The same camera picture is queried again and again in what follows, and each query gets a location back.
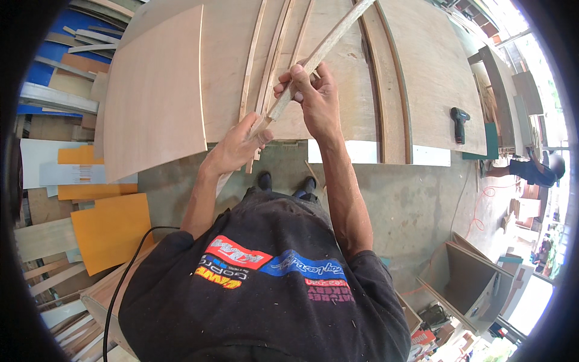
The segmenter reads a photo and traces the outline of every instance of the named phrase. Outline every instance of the black shorts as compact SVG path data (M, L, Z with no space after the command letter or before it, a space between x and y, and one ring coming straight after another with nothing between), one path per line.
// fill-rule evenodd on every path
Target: black shorts
M537 172L537 167L533 161L511 160L509 163L509 173L517 175L525 180L533 180Z

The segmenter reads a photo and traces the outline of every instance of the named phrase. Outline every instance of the cordless drill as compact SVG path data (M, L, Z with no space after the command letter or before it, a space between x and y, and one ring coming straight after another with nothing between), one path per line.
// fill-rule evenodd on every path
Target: cordless drill
M450 118L455 122L456 144L464 145L464 123L470 120L470 115L460 108L452 107L450 109Z

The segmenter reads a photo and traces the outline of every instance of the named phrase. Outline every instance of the hand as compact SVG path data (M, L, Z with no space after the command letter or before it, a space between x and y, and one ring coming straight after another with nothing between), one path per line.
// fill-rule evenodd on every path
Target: hand
M271 130L264 130L249 139L251 126L258 119L258 114L250 112L235 127L232 127L223 140L211 150L201 164L201 169L210 176L219 177L233 172L253 157L255 150L263 149L273 139Z
M322 62L317 67L317 73L321 78L312 81L301 66L301 62L280 75L280 83L273 88L275 98L279 98L289 82L294 81L299 90L294 100L302 105L303 120L312 137L318 143L331 142L336 138L343 140L338 87L332 74Z

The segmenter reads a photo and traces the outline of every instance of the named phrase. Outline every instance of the concrete floor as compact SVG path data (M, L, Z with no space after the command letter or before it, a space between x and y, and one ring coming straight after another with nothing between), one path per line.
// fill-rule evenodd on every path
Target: concrete floor
M453 26L467 57L482 47L482 42L462 28ZM483 68L475 67L474 71L482 71L479 78L488 82ZM178 226L181 223L199 164L205 155L201 153L176 160L139 174L139 192L148 195L153 226ZM271 172L275 191L293 193L300 181L310 175L304 163L306 159L305 142L268 146L262 152L261 160L254 164L253 174L233 174L217 199L215 215L236 205L245 190L255 184L255 176L261 170ZM480 192L477 192L475 162L463 160L460 153L452 152L451 164L451 167L354 165L372 222L374 251L381 257L391 259L390 270L400 293L419 287L415 277L427 266L433 251L449 240L451 230L462 236L467 235L475 204L486 186L504 187L515 182L514 177L483 179L479 183ZM312 168L324 180L322 165L313 164ZM510 187L497 189L496 196L492 198L482 196L477 218L484 223L484 231L473 225L467 238L494 261L509 246L500 224L514 195L515 188ZM323 203L327 210L327 201ZM420 310L434 297L421 290L405 295L405 299L415 310Z

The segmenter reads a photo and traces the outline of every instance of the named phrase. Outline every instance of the printed logo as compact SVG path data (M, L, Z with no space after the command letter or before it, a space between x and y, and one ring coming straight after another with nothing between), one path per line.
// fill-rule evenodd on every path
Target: printed logo
M354 297L350 288L346 287L309 287L307 296L312 301L324 302L353 302Z
M231 278L215 274L214 272L208 270L204 266L200 266L195 270L195 275L202 276L203 278L217 283L223 288L235 289L241 285L239 280L231 280Z
M225 262L257 270L272 258L271 255L257 250L249 250L223 235L217 236L206 249L216 257L222 258Z
M199 261L199 266L203 265L206 269L215 274L227 276L231 279L245 280L250 272L247 269L238 268L236 266L227 265L218 258L211 255L203 255Z
M350 286L348 282L342 279L330 279L330 280L312 280L305 278L306 285L308 286L315 286L315 287L347 287L348 289Z
M295 271L310 279L345 279L344 270L336 260L309 260L292 249L273 258L260 271L273 276L284 276Z

